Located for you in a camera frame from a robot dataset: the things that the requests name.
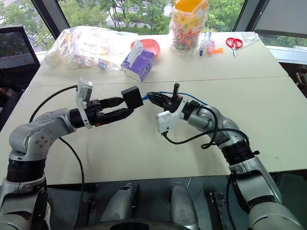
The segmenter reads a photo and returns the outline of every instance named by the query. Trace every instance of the window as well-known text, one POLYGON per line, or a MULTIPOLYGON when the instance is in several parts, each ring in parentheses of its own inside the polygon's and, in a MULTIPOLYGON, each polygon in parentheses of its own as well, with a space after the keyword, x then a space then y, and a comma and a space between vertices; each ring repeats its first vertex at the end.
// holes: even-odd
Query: window
POLYGON ((209 0, 206 30, 230 32, 234 28, 245 0, 209 0))
POLYGON ((262 42, 267 46, 281 46, 307 50, 307 38, 289 37, 272 34, 259 34, 262 42))
POLYGON ((53 45, 55 40, 31 0, 0 0, 0 26, 21 24, 35 52, 53 45))
MULTIPOLYGON (((209 0, 205 30, 231 31, 245 0, 209 0)), ((139 35, 168 33, 174 0, 58 0, 70 25, 101 26, 139 35)))

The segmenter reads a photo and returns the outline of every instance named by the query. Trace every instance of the tree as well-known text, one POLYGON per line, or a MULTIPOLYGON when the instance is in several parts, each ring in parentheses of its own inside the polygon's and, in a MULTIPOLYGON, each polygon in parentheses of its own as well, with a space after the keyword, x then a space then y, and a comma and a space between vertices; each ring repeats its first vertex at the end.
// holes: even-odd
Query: tree
POLYGON ((209 0, 206 27, 212 31, 232 31, 245 0, 209 0))
POLYGON ((115 0, 100 0, 99 6, 101 10, 107 11, 109 13, 110 18, 116 28, 116 14, 117 14, 116 7, 117 5, 116 5, 115 0))
POLYGON ((147 0, 138 1, 139 11, 138 14, 143 16, 144 21, 149 24, 151 34, 153 34, 153 28, 157 23, 161 22, 164 15, 164 7, 166 6, 165 0, 147 0))
POLYGON ((21 0, 19 5, 4 7, 0 2, 0 25, 23 24, 32 46, 41 46, 48 50, 54 43, 50 31, 34 9, 30 0, 21 0))
POLYGON ((107 14, 96 4, 81 7, 76 0, 61 0, 59 5, 71 27, 78 25, 105 26, 107 14))
POLYGON ((77 3, 78 3, 79 6, 81 6, 81 7, 83 6, 83 0, 77 0, 77 3))
POLYGON ((307 46, 307 39, 300 37, 287 37, 270 34, 259 34, 262 42, 267 46, 282 46, 290 47, 294 46, 307 46))
POLYGON ((129 9, 131 3, 129 0, 115 0, 117 7, 123 10, 124 19, 126 19, 126 10, 129 9))
POLYGON ((168 33, 169 23, 171 21, 171 17, 161 16, 157 19, 156 24, 153 28, 153 33, 155 35, 165 35, 168 33))
POLYGON ((143 17, 132 12, 126 12, 126 18, 124 18, 123 13, 117 13, 116 19, 120 22, 124 22, 126 24, 126 27, 130 27, 130 22, 143 22, 143 17))

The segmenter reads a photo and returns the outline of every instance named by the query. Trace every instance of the tissue box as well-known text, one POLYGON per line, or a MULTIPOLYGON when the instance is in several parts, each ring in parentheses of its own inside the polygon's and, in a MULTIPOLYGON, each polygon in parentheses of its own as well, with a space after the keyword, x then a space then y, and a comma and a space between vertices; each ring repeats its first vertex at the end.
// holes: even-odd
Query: tissue box
POLYGON ((124 73, 137 80, 143 81, 154 64, 154 53, 144 49, 139 56, 136 57, 132 66, 127 61, 129 55, 120 65, 124 73))

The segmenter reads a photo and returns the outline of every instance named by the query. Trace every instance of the black chair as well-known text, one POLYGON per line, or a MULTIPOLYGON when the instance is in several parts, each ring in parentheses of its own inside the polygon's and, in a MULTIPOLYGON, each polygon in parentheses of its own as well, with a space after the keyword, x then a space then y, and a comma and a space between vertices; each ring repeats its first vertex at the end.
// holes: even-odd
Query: black chair
POLYGON ((0 27, 0 87, 25 90, 39 67, 24 27, 0 27))
POLYGON ((15 92, 11 97, 9 97, 7 103, 0 113, 0 132, 5 125, 6 121, 9 119, 11 113, 13 112, 15 106, 17 105, 19 99, 21 98, 23 90, 15 92))

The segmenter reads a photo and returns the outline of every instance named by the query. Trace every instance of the plastic bag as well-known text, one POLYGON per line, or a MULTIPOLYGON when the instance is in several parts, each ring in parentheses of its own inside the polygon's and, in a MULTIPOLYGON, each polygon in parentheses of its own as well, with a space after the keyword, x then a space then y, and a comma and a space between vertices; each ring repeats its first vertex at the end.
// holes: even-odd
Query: plastic bag
POLYGON ((208 0, 203 0, 192 12, 173 7, 169 34, 172 37, 172 48, 177 54, 193 55, 198 52, 208 14, 208 0))
POLYGON ((259 40, 259 36, 255 32, 232 32, 231 36, 238 38, 243 42, 241 49, 259 40))
POLYGON ((44 63, 62 69, 121 69, 120 64, 130 52, 130 44, 136 39, 134 33, 76 26, 62 31, 46 53, 44 63))

